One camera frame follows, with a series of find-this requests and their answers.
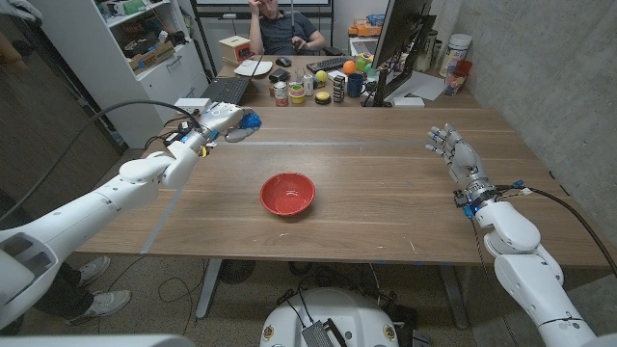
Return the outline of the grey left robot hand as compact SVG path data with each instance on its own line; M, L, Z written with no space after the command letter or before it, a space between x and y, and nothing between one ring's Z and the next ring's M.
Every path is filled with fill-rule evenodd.
M241 126L241 120L249 115L250 108L235 104L218 103L198 119L200 133L206 140L214 140L214 133L220 134L229 143L238 143L253 135L258 127Z

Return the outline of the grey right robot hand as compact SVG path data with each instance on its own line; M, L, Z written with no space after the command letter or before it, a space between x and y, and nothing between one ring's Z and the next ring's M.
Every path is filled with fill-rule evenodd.
M451 124L447 123L444 129L433 126L427 135L434 144L425 148L443 159L450 176L469 202L486 200L497 194L480 156Z

